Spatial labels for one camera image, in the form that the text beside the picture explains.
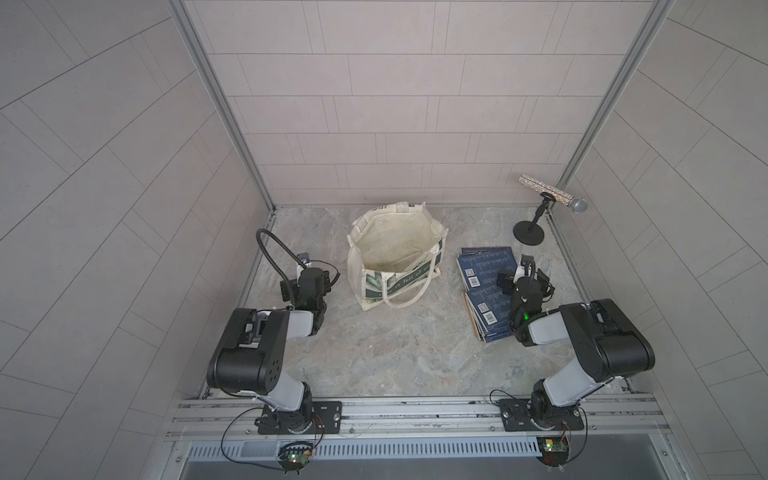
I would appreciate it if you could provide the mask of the floral canvas tote bag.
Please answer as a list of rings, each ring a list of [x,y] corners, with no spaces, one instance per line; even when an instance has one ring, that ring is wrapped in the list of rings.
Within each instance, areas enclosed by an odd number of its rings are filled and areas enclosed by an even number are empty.
[[[347,236],[347,279],[362,310],[416,303],[441,274],[447,234],[423,203],[389,204],[356,219]]]

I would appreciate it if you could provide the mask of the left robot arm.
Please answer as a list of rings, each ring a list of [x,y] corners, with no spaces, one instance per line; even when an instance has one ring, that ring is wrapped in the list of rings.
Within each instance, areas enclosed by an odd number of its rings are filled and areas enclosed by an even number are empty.
[[[264,404],[258,431],[303,434],[340,430],[342,404],[316,401],[306,382],[283,371],[288,341],[317,334],[324,322],[325,296],[337,283],[336,267],[291,251],[266,229],[256,233],[264,259],[279,275],[280,309],[235,309],[207,367],[206,383],[222,393]]]

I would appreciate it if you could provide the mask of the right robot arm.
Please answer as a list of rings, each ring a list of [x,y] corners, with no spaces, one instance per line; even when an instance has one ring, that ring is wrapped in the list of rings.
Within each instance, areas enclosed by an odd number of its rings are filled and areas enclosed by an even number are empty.
[[[613,300],[543,310],[554,288],[532,256],[522,256],[514,271],[500,270],[497,285],[511,297],[509,326],[518,342],[532,347],[569,341],[575,353],[557,373],[537,381],[529,399],[497,402],[505,431],[584,430],[584,398],[617,378],[654,367],[650,343]]]

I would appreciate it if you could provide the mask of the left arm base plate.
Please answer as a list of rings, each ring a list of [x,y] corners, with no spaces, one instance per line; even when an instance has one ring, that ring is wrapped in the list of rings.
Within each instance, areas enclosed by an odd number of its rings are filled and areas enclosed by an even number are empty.
[[[265,406],[255,421],[260,435],[338,434],[343,404],[340,401],[313,401],[295,412],[273,411]]]

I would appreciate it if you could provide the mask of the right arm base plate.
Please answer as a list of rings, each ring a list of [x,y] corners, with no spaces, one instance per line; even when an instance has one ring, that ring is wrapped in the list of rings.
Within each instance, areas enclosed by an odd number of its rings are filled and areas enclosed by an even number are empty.
[[[556,407],[548,400],[505,398],[495,402],[504,430],[516,431],[582,431],[585,417],[577,405]]]

